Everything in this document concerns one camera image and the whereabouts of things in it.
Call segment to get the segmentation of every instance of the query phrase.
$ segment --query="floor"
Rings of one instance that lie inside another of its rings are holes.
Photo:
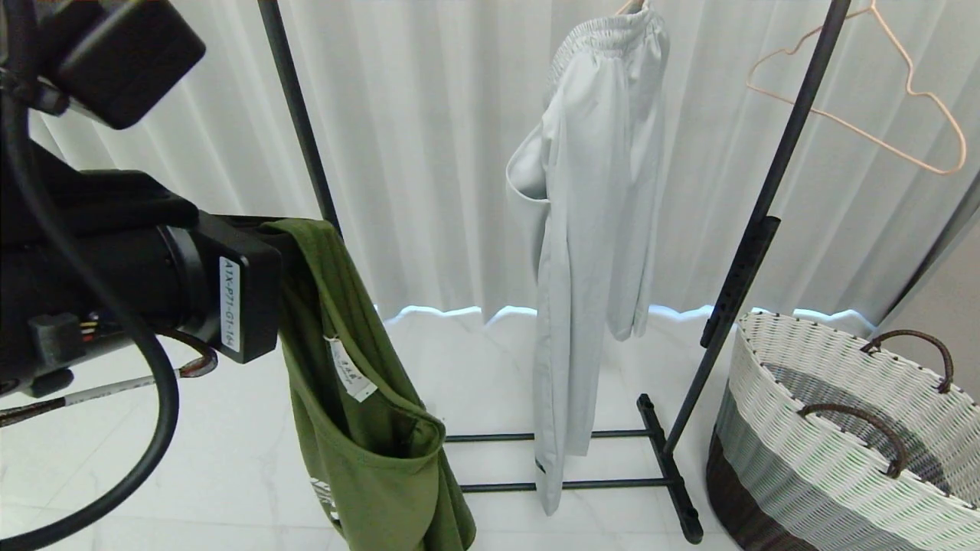
[[[701,358],[706,313],[651,314],[647,334],[610,340],[600,380],[596,429],[641,428],[640,392],[661,420],[680,406]],[[428,409],[450,433],[531,427],[530,360],[534,318],[513,310],[484,325],[477,312],[417,310],[389,322],[392,340]],[[174,363],[190,353],[168,343]],[[711,377],[676,457],[706,536],[690,546],[662,488],[567,491],[546,517],[532,493],[470,494],[478,526],[473,549],[729,551],[738,549],[708,506],[703,469],[725,381],[725,356]],[[134,350],[84,364],[75,388],[139,376]],[[181,418],[171,451],[152,477],[110,517],[55,550],[343,551],[327,524],[300,459],[278,351],[246,366],[221,363],[180,383]],[[0,407],[23,403],[20,396]],[[156,417],[155,394],[140,389],[3,429],[0,533],[57,520],[100,495],[142,453]],[[531,480],[531,444],[447,444],[462,483]],[[658,476],[643,439],[597,440],[573,458],[566,479]]]

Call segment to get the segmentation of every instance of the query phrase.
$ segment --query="clothing rack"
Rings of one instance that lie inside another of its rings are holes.
[[[681,405],[677,418],[666,434],[663,425],[657,417],[653,402],[647,394],[641,394],[636,401],[636,407],[643,420],[643,429],[631,430],[598,430],[592,433],[593,438],[640,438],[645,437],[650,440],[654,448],[657,461],[661,467],[661,477],[657,478],[622,478],[605,480],[573,480],[563,484],[564,489],[594,489],[594,488],[624,488],[624,487],[643,487],[660,486],[667,488],[673,502],[677,519],[680,522],[681,530],[685,538],[691,543],[700,543],[704,530],[698,520],[698,511],[691,503],[687,488],[684,485],[684,477],[677,469],[674,460],[674,450],[680,440],[684,427],[691,419],[695,405],[701,396],[705,383],[711,374],[714,364],[717,362],[718,355],[724,346],[728,333],[735,324],[735,319],[742,309],[749,289],[759,272],[759,268],[768,251],[769,244],[779,228],[780,219],[768,214],[769,207],[776,195],[779,183],[786,173],[789,166],[793,150],[796,148],[797,141],[803,131],[807,121],[810,107],[816,96],[820,82],[826,72],[830,62],[831,54],[840,35],[841,27],[844,24],[845,16],[851,6],[851,0],[831,0],[830,8],[827,10],[826,20],[823,29],[817,38],[816,48],[809,61],[807,73],[804,76],[800,91],[797,94],[796,104],[790,113],[789,120],[783,130],[782,138],[776,148],[769,172],[762,184],[756,206],[749,217],[742,240],[739,243],[735,258],[732,260],[728,269],[728,275],[718,293],[718,299],[714,303],[714,310],[705,326],[701,337],[701,345],[706,349],[701,364],[694,375],[691,387]],[[263,23],[266,34],[269,38],[269,46],[272,49],[272,56],[279,73],[282,90],[292,115],[293,125],[300,141],[303,157],[307,168],[310,171],[310,178],[314,184],[319,201],[320,211],[325,220],[331,221],[339,230],[340,224],[336,218],[333,202],[330,198],[330,191],[327,187],[326,176],[323,171],[322,163],[319,158],[316,141],[314,139],[313,127],[307,114],[306,103],[303,100],[303,93],[300,89],[299,78],[296,75],[296,68],[293,65],[292,54],[289,50],[289,42],[286,38],[286,30],[282,23],[282,15],[279,12],[277,2],[272,0],[259,0],[259,9],[262,12]],[[504,434],[464,434],[453,435],[446,438],[449,443],[467,442],[502,442],[533,440],[534,434],[530,432],[504,433]],[[535,489],[533,482],[508,482],[493,484],[464,484],[464,492],[501,492],[501,491],[531,491]]]

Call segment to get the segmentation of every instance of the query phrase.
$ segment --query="green garment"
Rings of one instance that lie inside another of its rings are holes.
[[[279,333],[324,511],[352,551],[467,549],[476,527],[442,449],[446,428],[425,411],[336,230],[266,228],[291,234],[306,259],[284,275]]]

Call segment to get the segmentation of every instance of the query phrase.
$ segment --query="basket handle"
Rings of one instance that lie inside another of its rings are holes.
[[[906,465],[908,464],[908,449],[904,444],[902,444],[898,434],[895,433],[894,430],[888,428],[883,421],[865,412],[864,410],[859,410],[858,408],[852,408],[850,406],[843,406],[841,404],[810,404],[800,410],[799,414],[800,417],[806,417],[813,412],[820,411],[846,413],[871,423],[872,426],[878,430],[881,430],[881,432],[888,437],[888,440],[892,443],[892,447],[895,448],[895,455],[897,457],[895,458],[895,461],[888,466],[888,471],[885,472],[885,475],[891,478],[898,478],[902,471],[906,469]]]
[[[939,383],[936,390],[939,390],[940,394],[946,394],[950,391],[950,387],[953,386],[953,355],[950,354],[950,349],[943,344],[943,341],[932,336],[931,334],[924,333],[922,331],[916,331],[914,329],[897,329],[894,331],[888,331],[886,333],[881,333],[880,335],[872,338],[867,344],[861,347],[861,352],[872,353],[874,351],[881,352],[881,343],[885,340],[892,338],[893,336],[900,335],[910,335],[917,336],[923,340],[931,342],[936,348],[939,349],[940,354],[943,355],[943,368],[946,370],[946,378]]]

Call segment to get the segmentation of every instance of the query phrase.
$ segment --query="curtain fold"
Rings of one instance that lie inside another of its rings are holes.
[[[827,2],[651,1],[671,36],[654,302],[685,311],[714,301],[790,112],[745,87],[749,67],[822,23]],[[317,217],[255,3],[174,4],[208,54],[143,122],[116,132],[38,116],[35,139],[80,168],[147,171],[211,212]],[[344,236],[384,316],[534,305],[504,166],[541,116],[564,37],[620,4],[281,3]],[[980,147],[980,2],[879,7],[916,62],[913,86],[943,98]],[[812,47],[762,66],[757,84],[795,96]],[[846,24],[816,105],[951,166],[953,132],[927,100],[903,95],[904,81],[902,58],[862,16]],[[956,175],[933,175],[811,116],[748,303],[879,321],[978,169],[970,151]]]

